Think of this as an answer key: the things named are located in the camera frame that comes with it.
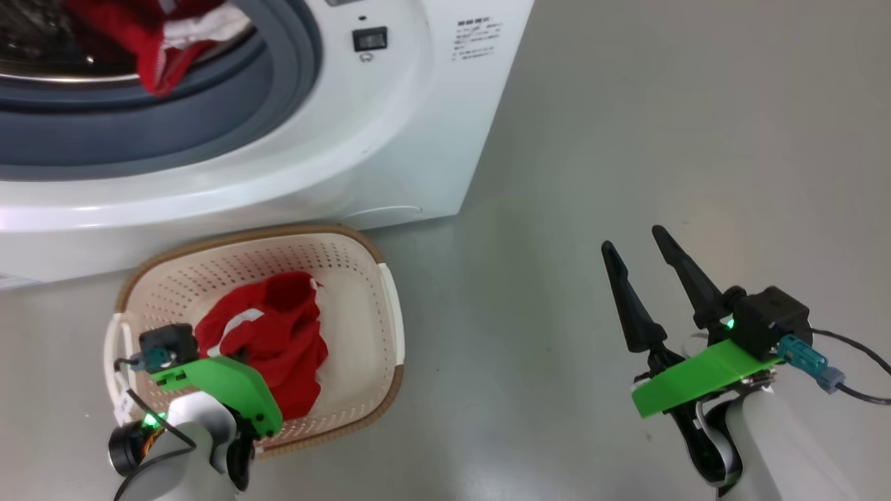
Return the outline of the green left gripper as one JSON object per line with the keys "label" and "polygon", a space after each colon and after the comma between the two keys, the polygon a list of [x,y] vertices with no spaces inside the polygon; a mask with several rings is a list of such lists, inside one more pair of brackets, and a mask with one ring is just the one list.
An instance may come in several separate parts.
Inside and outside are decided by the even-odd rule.
{"label": "green left gripper", "polygon": [[259,438],[274,437],[283,428],[283,414],[265,379],[253,367],[228,356],[199,358],[160,369],[152,378],[165,391],[203,391],[249,420]]}

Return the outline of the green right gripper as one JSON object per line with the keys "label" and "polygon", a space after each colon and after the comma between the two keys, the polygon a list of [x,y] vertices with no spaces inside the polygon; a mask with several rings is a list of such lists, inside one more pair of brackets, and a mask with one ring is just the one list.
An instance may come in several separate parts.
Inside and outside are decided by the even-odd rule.
{"label": "green right gripper", "polygon": [[[668,229],[653,225],[652,235],[665,263],[675,270],[691,302],[695,326],[709,330],[731,316],[722,300],[723,293],[672,238]],[[643,353],[664,349],[665,329],[653,321],[640,301],[628,278],[626,264],[611,241],[602,242],[601,254],[628,351]],[[723,390],[779,362],[780,359],[772,355],[761,361],[733,340],[723,340],[649,377],[646,383],[638,383],[632,391],[632,400],[640,417],[649,418]]]}

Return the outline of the red garment with white stripe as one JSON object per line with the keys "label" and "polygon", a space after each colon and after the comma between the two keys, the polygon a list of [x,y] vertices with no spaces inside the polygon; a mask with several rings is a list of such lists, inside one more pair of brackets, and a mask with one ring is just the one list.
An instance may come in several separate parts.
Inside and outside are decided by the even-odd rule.
{"label": "red garment with white stripe", "polygon": [[303,271],[249,283],[220,298],[194,329],[204,358],[247,352],[249,367],[263,377],[284,420],[310,413],[321,393],[316,373],[329,350],[318,288]]}

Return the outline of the red and white garment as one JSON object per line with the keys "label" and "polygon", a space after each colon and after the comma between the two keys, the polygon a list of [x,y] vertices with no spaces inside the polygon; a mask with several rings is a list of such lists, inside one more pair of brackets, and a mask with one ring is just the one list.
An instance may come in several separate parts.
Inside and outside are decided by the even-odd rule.
{"label": "red and white garment", "polygon": [[251,19],[231,0],[63,0],[90,29],[136,57],[136,73],[152,95],[171,94],[191,64],[235,39]]}

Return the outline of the cream perforated laundry basket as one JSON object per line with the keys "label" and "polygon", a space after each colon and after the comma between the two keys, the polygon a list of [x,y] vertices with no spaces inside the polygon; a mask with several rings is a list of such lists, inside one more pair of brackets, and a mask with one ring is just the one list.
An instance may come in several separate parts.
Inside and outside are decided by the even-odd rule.
{"label": "cream perforated laundry basket", "polygon": [[167,324],[196,326],[223,295],[280,273],[305,271],[321,287],[320,321],[329,357],[312,411],[258,442],[270,459],[337,440],[382,418],[403,383],[404,323],[397,286],[378,248],[341,225],[273,226],[172,248],[137,267],[118,295],[103,340],[108,396],[122,418],[112,364],[138,350],[138,336]]}

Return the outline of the grey rubber door gasket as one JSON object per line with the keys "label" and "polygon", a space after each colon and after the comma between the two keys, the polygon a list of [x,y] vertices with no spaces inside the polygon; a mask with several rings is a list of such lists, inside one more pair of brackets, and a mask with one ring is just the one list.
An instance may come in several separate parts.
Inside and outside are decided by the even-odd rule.
{"label": "grey rubber door gasket", "polygon": [[140,83],[0,79],[0,181],[108,180],[232,152],[291,118],[314,88],[320,31],[306,0],[235,0],[257,32],[166,97]]}

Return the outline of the white front-load washing machine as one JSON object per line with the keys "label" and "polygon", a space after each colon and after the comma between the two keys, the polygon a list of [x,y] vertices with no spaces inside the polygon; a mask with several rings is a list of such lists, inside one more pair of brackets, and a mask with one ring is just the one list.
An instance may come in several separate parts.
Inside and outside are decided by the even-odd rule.
{"label": "white front-load washing machine", "polygon": [[[185,242],[309,221],[455,215],[535,0],[306,0],[322,41],[299,110],[235,151],[108,180],[0,181],[0,289],[131,269]],[[356,53],[352,31],[388,27]]]}

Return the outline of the black door lock socket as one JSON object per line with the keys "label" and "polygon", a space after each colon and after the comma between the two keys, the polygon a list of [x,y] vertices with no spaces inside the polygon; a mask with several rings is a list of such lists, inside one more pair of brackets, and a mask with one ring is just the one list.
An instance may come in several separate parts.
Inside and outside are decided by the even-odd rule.
{"label": "black door lock socket", "polygon": [[352,31],[352,42],[356,53],[379,51],[388,48],[388,27],[372,26],[372,28]]}

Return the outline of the steel washing drum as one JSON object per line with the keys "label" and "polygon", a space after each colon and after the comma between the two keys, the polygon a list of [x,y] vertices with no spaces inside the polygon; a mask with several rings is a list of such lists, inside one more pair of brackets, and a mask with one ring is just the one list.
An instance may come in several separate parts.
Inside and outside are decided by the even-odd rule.
{"label": "steel washing drum", "polygon": [[[204,51],[190,69],[238,47],[253,34],[251,24],[235,39]],[[136,57],[77,19],[63,0],[0,0],[0,79],[142,85],[136,73]]]}

